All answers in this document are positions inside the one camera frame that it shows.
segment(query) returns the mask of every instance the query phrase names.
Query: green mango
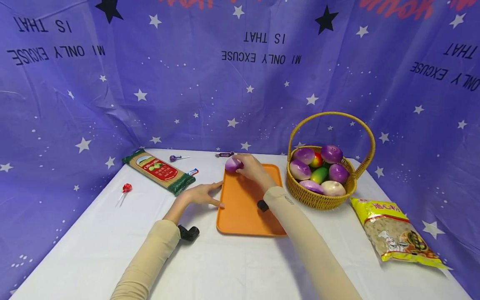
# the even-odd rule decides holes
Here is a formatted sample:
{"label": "green mango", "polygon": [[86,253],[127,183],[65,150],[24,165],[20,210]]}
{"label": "green mango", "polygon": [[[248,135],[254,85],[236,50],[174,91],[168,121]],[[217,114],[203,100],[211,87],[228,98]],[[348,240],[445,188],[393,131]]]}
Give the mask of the green mango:
{"label": "green mango", "polygon": [[310,176],[310,180],[315,181],[318,184],[321,184],[328,178],[328,169],[326,167],[320,167],[317,170],[313,171]]}

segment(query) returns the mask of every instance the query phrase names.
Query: orange tray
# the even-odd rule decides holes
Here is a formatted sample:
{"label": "orange tray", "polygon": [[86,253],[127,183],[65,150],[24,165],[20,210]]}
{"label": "orange tray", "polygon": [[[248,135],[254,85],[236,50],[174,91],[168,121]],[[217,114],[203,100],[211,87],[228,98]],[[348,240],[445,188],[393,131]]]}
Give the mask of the orange tray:
{"label": "orange tray", "polygon": [[[275,165],[263,164],[275,183],[282,186],[280,171]],[[286,232],[270,210],[262,212],[257,202],[264,193],[253,181],[237,173],[223,176],[220,201],[225,204],[216,216],[216,228],[224,234],[283,237]]]}

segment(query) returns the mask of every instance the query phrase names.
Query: small package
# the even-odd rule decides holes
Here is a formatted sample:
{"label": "small package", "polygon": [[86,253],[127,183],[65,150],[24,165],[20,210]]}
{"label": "small package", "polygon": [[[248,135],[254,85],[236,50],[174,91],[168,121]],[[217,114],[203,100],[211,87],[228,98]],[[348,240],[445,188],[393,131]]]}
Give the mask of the small package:
{"label": "small package", "polygon": [[190,184],[195,182],[195,177],[185,174],[143,149],[134,152],[122,161],[160,184],[175,196],[178,196]]}
{"label": "small package", "polygon": [[363,229],[382,261],[393,258],[449,269],[427,246],[400,208],[392,202],[351,198]]}

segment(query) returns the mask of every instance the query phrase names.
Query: black star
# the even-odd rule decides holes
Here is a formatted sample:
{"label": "black star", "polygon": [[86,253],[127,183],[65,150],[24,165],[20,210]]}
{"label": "black star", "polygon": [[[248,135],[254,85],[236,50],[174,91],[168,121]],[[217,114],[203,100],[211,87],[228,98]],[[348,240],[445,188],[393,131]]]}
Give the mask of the black star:
{"label": "black star", "polygon": [[117,0],[102,0],[102,3],[95,5],[95,7],[105,13],[109,24],[112,22],[113,17],[123,20],[119,11],[117,11]]}
{"label": "black star", "polygon": [[336,15],[338,15],[337,12],[330,13],[328,11],[328,5],[327,5],[327,7],[325,8],[324,15],[321,16],[320,18],[315,19],[315,21],[318,24],[320,24],[320,29],[318,30],[318,34],[322,33],[322,31],[324,31],[325,29],[329,29],[333,31],[332,21],[333,19],[335,19]]}

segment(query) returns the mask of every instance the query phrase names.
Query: table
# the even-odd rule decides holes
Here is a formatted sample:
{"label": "table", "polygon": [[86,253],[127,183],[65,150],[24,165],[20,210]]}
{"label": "table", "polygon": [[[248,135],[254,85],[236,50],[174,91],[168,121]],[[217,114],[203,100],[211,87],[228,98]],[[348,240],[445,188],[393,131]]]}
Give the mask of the table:
{"label": "table", "polygon": [[[187,172],[199,169],[195,184],[223,178],[226,158],[217,158],[213,152],[147,151],[163,160],[170,155],[191,156],[174,165]],[[277,165],[285,182],[286,156],[255,156],[262,163]],[[125,183],[132,184],[133,191],[121,208],[115,208]],[[368,173],[358,180],[354,196],[389,201]],[[11,299],[109,299],[152,224],[173,201],[171,193],[123,166]],[[364,300],[471,299],[447,271],[380,262],[349,204],[326,212],[299,206]],[[200,236],[193,244],[180,242],[160,272],[151,300],[316,299],[288,238],[222,235],[216,229],[216,209],[200,205],[191,205],[180,223],[186,228],[197,226]]]}

